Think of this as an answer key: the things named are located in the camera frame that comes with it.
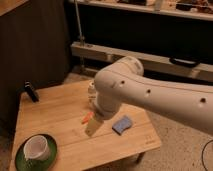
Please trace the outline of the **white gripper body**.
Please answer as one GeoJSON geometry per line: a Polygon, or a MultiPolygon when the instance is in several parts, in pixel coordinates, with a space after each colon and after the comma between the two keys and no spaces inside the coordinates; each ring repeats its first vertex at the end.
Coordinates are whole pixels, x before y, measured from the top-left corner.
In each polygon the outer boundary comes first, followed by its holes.
{"type": "Polygon", "coordinates": [[[94,108],[96,115],[102,120],[109,120],[117,113],[117,105],[114,103],[96,101],[94,108]]]}

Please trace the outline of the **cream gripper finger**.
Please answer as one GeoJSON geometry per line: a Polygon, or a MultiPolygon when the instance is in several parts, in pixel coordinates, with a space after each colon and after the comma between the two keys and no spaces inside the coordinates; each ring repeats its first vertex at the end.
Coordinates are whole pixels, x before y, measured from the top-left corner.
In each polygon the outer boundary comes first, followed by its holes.
{"type": "Polygon", "coordinates": [[[93,136],[95,134],[95,132],[101,127],[101,125],[103,124],[103,120],[97,116],[97,115],[93,115],[92,118],[85,123],[86,124],[86,128],[85,128],[85,133],[88,136],[93,136]]]}

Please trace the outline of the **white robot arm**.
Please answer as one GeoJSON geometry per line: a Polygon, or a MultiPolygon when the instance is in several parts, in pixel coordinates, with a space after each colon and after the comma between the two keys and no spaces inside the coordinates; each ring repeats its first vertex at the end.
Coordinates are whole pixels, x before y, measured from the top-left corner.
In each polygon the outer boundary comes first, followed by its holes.
{"type": "Polygon", "coordinates": [[[94,77],[94,120],[110,120],[125,103],[213,135],[213,86],[160,81],[143,73],[142,63],[131,56],[99,70],[94,77]]]}

